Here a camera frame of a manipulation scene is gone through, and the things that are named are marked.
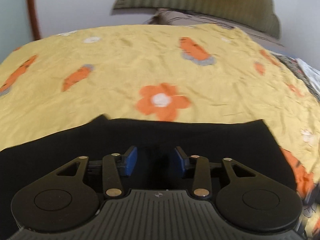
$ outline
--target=bedsheet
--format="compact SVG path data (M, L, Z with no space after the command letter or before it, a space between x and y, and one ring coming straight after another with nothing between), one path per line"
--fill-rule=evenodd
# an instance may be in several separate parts
M124 25L61 33L12 52L0 65L0 85L0 149L99 114L188 123L263 119L304 167L299 179L320 178L317 100L238 28Z
M310 77L306 75L306 73L303 71L303 69L298 64L298 60L295 60L294 58L284 56L281 54L277 54L275 52L271 51L271 54L275 56L281 63L287 66L291 70L291 72L299 79L301 79L310 93L320 102L320 95L319 91L315 89L315 87L312 85L312 82L310 80Z

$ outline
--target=black device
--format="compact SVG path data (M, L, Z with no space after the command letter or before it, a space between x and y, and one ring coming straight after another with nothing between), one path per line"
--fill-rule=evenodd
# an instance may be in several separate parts
M191 189L126 193L121 177L134 169L134 146L101 161L72 160L15 194L20 230L10 239L302 239L294 230L302 203L292 189L230 158L210 163L180 147L170 156L178 177L193 178ZM220 180L217 194L212 178Z

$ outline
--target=metal rivet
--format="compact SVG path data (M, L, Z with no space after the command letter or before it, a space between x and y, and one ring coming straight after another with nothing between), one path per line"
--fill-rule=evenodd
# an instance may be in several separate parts
M110 188L106 191L106 194L110 197L118 197L122 194L122 191L118 188Z
M206 197L207 195L210 194L209 190L205 189L205 188L197 188L196 190L194 190L193 192L196 196L199 197Z

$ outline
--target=orange carrot pattern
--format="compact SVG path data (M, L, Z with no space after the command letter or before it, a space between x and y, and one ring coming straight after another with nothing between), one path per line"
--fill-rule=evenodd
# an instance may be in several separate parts
M264 49L259 50L260 54L263 55L267 60L269 60L273 65L280 67L280 64L274 60Z
M23 73L25 73L30 67L30 65L36 60L38 55L32 56L30 59L28 59L25 63L23 63L20 67L17 68L16 71L14 71L8 79L4 82L2 87L0 87L0 96L7 94L10 91L11 86L19 76L21 76Z
M215 62L214 58L208 52L188 37L182 37L180 39L180 48L183 50L182 56L185 59L192 60L198 65L207 66Z
M318 219L318 221L316 222L315 226L313 227L312 235L313 236L318 235L319 232L320 232L320 219Z
M303 95L300 93L300 90L292 84L286 84L288 88L297 95L297 97L302 98Z
M264 73L266 72L264 66L259 63L259 62L255 62L254 63L254 68L256 69L256 71L261 75L264 76Z
M68 90L72 85L78 83L80 80L87 78L90 72L94 69L93 65L86 64L68 76L62 86L62 92Z
M314 187L313 173L308 174L305 167L301 165L299 160L294 157L291 152L282 148L281 151L293 170L293 174L297 183L297 192L301 198L305 198Z

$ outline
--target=white flower center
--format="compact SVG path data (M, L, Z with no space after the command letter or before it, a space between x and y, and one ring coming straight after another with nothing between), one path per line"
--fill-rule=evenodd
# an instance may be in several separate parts
M151 98L151 102L156 107L166 107L168 104L171 103L171 101L171 97L167 96L164 93L156 94Z

